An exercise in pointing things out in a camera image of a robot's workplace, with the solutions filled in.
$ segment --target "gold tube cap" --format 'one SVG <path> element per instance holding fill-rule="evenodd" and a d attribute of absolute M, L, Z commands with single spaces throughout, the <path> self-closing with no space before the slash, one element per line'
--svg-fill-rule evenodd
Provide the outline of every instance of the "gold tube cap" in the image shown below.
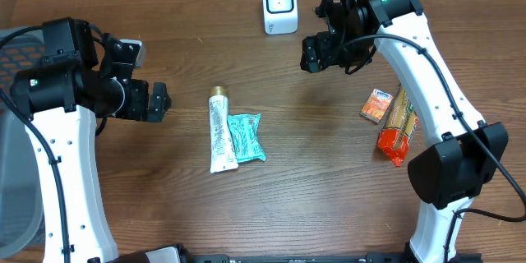
<path fill-rule="evenodd" d="M 214 95 L 228 96 L 228 91 L 224 86 L 214 86 L 210 89 L 210 96 Z"/>

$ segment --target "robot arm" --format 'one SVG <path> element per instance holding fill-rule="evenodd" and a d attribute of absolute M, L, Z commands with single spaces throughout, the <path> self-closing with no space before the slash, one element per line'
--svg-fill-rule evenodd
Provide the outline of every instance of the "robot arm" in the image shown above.
<path fill-rule="evenodd" d="M 425 48 L 441 68 L 441 72 L 469 126 L 473 130 L 478 129 L 479 123 L 484 122 L 482 115 L 469 103 L 454 81 L 433 42 L 425 15 L 418 16 L 413 12 L 394 18 L 392 22 L 393 24 L 389 26 L 382 25 L 377 33 L 412 39 L 413 42 Z M 420 119 L 419 122 L 422 125 L 427 146 L 430 147 L 444 141 L 443 135 L 452 137 L 463 135 L 466 131 L 454 118 L 450 101 L 429 62 L 415 48 L 400 41 L 376 39 L 374 43 L 377 51 L 392 66 L 406 89 Z M 454 212 L 469 207 L 472 202 L 473 198 L 464 197 L 452 201 L 444 209 L 438 210 L 432 203 L 428 204 L 421 201 L 417 229 L 409 242 L 411 251 L 418 262 L 444 262 L 444 244 Z M 456 256 L 454 244 L 461 221 L 455 225 L 449 246 L 448 260 Z"/>
<path fill-rule="evenodd" d="M 500 123 L 487 126 L 466 99 L 433 42 L 419 0 L 322 0 L 315 12 L 327 20 L 329 30 L 303 40 L 301 68 L 320 72 L 340 65 L 347 74 L 353 74 L 367 65 L 377 51 L 393 67 L 422 124 L 427 149 L 408 164 L 409 180 L 422 201 L 406 259 L 421 263 L 458 260 L 454 244 L 461 220 L 456 220 L 446 246 L 449 226 L 455 213 L 468 208 L 480 194 L 482 185 L 491 180 L 496 166 L 467 134 L 437 70 L 420 49 L 402 39 L 373 35 L 402 37 L 427 51 L 449 86 L 463 119 L 497 159 L 508 141 L 506 130 Z"/>
<path fill-rule="evenodd" d="M 11 96 L 24 118 L 32 120 L 53 151 L 62 179 L 69 250 L 63 250 L 58 190 L 48 155 L 27 127 L 36 155 L 44 204 L 44 262 L 173 262 L 181 249 L 166 247 L 118 258 L 100 195 L 95 163 L 96 118 L 161 122 L 171 104 L 164 83 L 156 82 L 150 102 L 148 83 L 132 79 L 145 48 L 140 41 L 91 35 L 93 27 L 71 18 L 42 26 L 46 56 L 42 64 L 15 76 Z M 105 51 L 99 71 L 94 41 Z"/>

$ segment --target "snack wrapper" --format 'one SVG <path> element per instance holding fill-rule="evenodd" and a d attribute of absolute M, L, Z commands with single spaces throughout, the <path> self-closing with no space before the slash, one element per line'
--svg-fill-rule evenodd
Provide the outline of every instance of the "snack wrapper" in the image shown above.
<path fill-rule="evenodd" d="M 400 88 L 394 101 L 376 145 L 399 167 L 408 154 L 409 143 L 418 125 L 418 117 L 404 88 Z"/>
<path fill-rule="evenodd" d="M 374 89 L 369 99 L 362 108 L 361 115 L 371 119 L 373 122 L 380 122 L 387 111 L 393 96 L 381 90 Z"/>
<path fill-rule="evenodd" d="M 228 116 L 228 128 L 232 134 L 238 163 L 254 159 L 266 160 L 265 152 L 257 138 L 261 114 L 239 114 Z"/>

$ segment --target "teal packet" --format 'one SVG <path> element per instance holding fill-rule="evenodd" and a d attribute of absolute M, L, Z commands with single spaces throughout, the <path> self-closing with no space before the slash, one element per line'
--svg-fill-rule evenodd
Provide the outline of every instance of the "teal packet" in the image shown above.
<path fill-rule="evenodd" d="M 238 163 L 254 159 L 266 160 L 265 152 L 257 139 L 257 128 L 261 114 L 239 114 L 228 116 L 228 129 L 232 134 L 233 146 Z"/>

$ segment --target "red-orange bag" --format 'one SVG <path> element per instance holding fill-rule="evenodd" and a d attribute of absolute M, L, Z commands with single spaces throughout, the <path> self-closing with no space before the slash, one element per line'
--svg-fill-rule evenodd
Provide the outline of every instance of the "red-orange bag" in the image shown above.
<path fill-rule="evenodd" d="M 399 167 L 408 154 L 418 117 L 404 88 L 400 88 L 394 101 L 376 145 Z"/>

